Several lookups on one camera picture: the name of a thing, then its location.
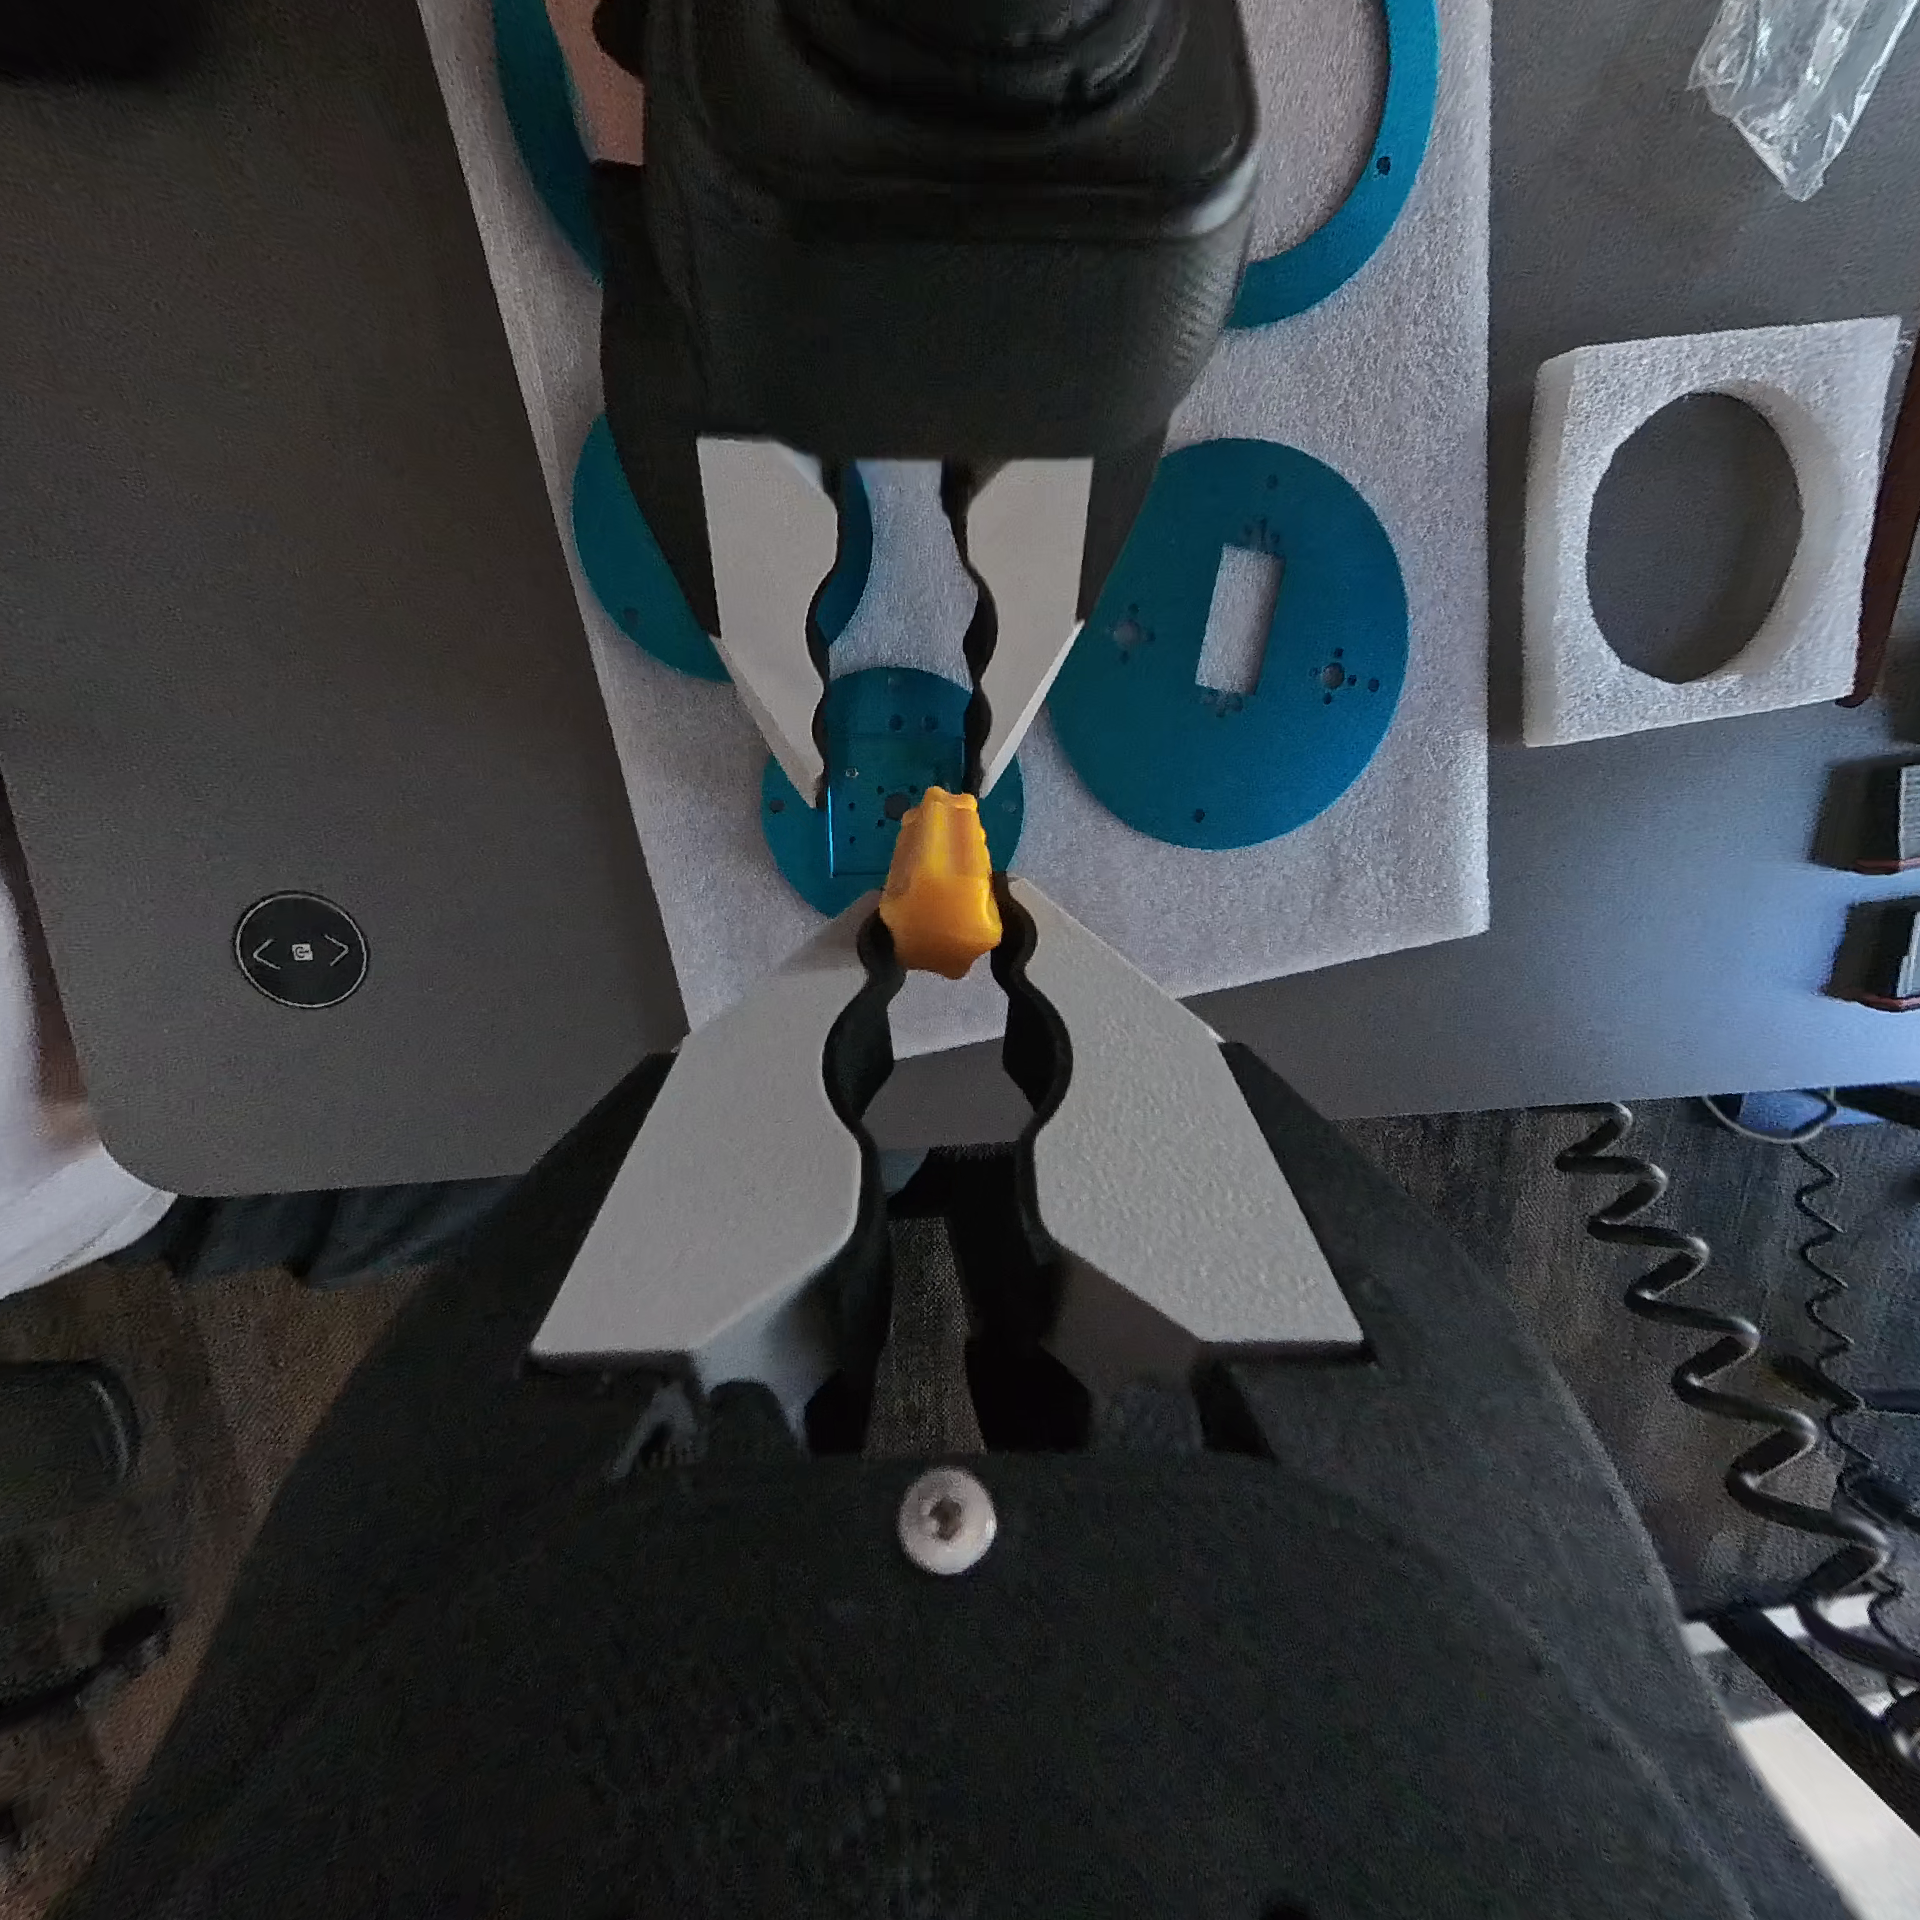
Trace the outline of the blue round plate small holes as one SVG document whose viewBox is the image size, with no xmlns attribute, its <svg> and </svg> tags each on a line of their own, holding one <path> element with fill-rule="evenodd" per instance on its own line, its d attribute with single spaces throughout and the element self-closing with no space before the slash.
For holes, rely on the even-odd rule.
<svg viewBox="0 0 1920 1920">
<path fill-rule="evenodd" d="M 850 464 L 838 477 L 842 550 L 819 603 L 827 643 L 852 622 L 872 566 L 872 503 L 864 473 Z M 571 473 L 570 528 L 595 598 L 634 646 L 686 678 L 728 681 L 639 511 L 604 414 L 592 417 Z"/>
</svg>

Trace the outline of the blue square perforated bracket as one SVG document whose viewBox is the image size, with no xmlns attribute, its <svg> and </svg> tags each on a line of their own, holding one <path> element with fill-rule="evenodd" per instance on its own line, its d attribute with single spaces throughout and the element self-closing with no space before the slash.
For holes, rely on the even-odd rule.
<svg viewBox="0 0 1920 1920">
<path fill-rule="evenodd" d="M 845 732 L 827 763 L 827 872 L 834 879 L 887 877 L 904 816 L 924 803 L 928 740 L 894 717 Z"/>
</svg>

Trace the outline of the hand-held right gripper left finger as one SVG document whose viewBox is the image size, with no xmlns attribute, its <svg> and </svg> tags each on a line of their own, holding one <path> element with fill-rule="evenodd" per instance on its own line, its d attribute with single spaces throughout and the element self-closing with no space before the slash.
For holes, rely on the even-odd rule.
<svg viewBox="0 0 1920 1920">
<path fill-rule="evenodd" d="M 770 1390 L 820 1454 L 870 1439 L 894 1260 L 867 1116 L 896 1067 L 878 897 L 676 1052 L 533 1336 L 557 1373 Z"/>
</svg>

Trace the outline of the white foam sheet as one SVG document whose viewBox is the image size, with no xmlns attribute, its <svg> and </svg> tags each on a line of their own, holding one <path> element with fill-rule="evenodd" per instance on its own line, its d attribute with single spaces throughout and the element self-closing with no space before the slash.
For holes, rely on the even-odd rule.
<svg viewBox="0 0 1920 1920">
<path fill-rule="evenodd" d="M 570 486 L 599 416 L 599 294 L 510 133 L 491 4 L 420 4 L 535 429 L 583 636 L 690 1023 L 823 916 L 752 823 L 768 749 L 728 687 L 642 653 L 587 584 Z M 1300 317 L 1234 331 L 1171 447 L 1296 447 L 1354 481 L 1408 590 L 1410 664 L 1383 745 L 1279 838 L 1183 849 L 1116 817 L 1069 768 L 1056 709 L 1026 732 L 1015 871 L 1160 987 L 1237 989 L 1478 934 L 1491 920 L 1485 749 L 1485 279 L 1492 9 L 1438 4 L 1438 108 L 1408 211 Z"/>
</svg>

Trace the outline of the blue round plate rectangular slot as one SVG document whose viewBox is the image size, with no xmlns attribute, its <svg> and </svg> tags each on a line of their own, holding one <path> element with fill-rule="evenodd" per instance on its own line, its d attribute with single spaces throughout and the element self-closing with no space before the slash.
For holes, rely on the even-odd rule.
<svg viewBox="0 0 1920 1920">
<path fill-rule="evenodd" d="M 1230 552 L 1278 571 L 1247 691 L 1199 681 Z M 1376 510 L 1266 438 L 1165 455 L 1056 676 L 1051 732 L 1125 825 L 1174 848 L 1259 848 L 1327 812 L 1380 751 L 1408 671 L 1408 592 Z"/>
</svg>

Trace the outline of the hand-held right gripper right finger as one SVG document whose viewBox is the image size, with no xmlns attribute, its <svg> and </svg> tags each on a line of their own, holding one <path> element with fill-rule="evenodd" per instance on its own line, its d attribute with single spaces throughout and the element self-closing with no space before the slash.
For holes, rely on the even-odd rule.
<svg viewBox="0 0 1920 1920">
<path fill-rule="evenodd" d="M 1002 1062 L 1028 1102 L 1015 1220 L 1035 1345 L 1085 1398 L 1205 1433 L 1240 1361 L 1351 1364 L 1365 1331 L 1223 1037 L 1031 879 L 996 883 Z"/>
</svg>

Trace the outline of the grey desk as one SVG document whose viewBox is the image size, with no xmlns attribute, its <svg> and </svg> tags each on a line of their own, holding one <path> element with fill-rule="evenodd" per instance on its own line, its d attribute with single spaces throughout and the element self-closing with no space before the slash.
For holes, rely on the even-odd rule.
<svg viewBox="0 0 1920 1920">
<path fill-rule="evenodd" d="M 1492 769 L 1492 926 L 1190 993 L 1327 1112 L 1916 1076 L 1824 993 L 1810 707 Z M 687 1017 L 426 25 L 237 4 L 4 84 L 4 789 L 102 1145 L 174 1193 L 518 1173 Z M 334 900 L 324 1013 L 232 928 Z"/>
</svg>

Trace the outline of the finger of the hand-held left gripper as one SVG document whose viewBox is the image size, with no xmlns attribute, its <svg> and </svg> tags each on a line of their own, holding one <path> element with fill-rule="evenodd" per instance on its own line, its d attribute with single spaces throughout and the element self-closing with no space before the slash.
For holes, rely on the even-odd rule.
<svg viewBox="0 0 1920 1920">
<path fill-rule="evenodd" d="M 768 438 L 696 438 L 712 646 L 768 751 L 804 803 L 824 787 L 816 715 L 824 670 L 811 622 L 834 566 L 834 500 L 823 467 Z"/>
<path fill-rule="evenodd" d="M 964 791 L 986 800 L 1012 768 L 1082 628 L 1090 459 L 944 464 L 950 543 L 975 601 L 966 664 Z"/>
</svg>

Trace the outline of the round black desk control button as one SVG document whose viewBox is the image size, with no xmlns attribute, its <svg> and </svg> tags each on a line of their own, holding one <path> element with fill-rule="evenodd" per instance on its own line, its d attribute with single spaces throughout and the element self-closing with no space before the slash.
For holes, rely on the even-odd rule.
<svg viewBox="0 0 1920 1920">
<path fill-rule="evenodd" d="M 344 1003 L 368 980 L 371 947 L 334 900 L 280 892 L 251 902 L 230 934 L 243 977 L 268 1000 L 300 1013 Z"/>
</svg>

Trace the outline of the white foam block round hole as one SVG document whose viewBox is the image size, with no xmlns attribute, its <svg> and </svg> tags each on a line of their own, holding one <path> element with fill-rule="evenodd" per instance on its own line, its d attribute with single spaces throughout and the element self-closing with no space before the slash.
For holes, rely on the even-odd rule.
<svg viewBox="0 0 1920 1920">
<path fill-rule="evenodd" d="M 1523 563 L 1523 735 L 1533 749 L 1835 702 L 1853 685 L 1900 317 L 1742 327 L 1562 352 L 1535 377 Z M 1710 676 L 1620 659 L 1592 611 L 1592 504 L 1666 406 L 1744 404 L 1782 446 L 1802 535 L 1762 624 Z"/>
</svg>

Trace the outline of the clear plastic bag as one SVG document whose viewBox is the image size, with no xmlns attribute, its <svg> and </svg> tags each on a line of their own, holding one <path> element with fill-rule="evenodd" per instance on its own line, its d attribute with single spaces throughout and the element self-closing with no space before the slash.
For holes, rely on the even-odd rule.
<svg viewBox="0 0 1920 1920">
<path fill-rule="evenodd" d="M 1722 3 L 1690 87 L 1795 204 L 1845 150 L 1916 21 L 1916 3 Z"/>
</svg>

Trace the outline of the yellow-handled screwdriver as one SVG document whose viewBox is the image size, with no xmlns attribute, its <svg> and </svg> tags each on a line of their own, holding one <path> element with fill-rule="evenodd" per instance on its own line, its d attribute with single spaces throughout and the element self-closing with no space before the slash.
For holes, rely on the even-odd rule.
<svg viewBox="0 0 1920 1920">
<path fill-rule="evenodd" d="M 959 980 L 998 947 L 991 849 L 973 795 L 935 783 L 902 816 L 878 915 L 904 972 Z"/>
</svg>

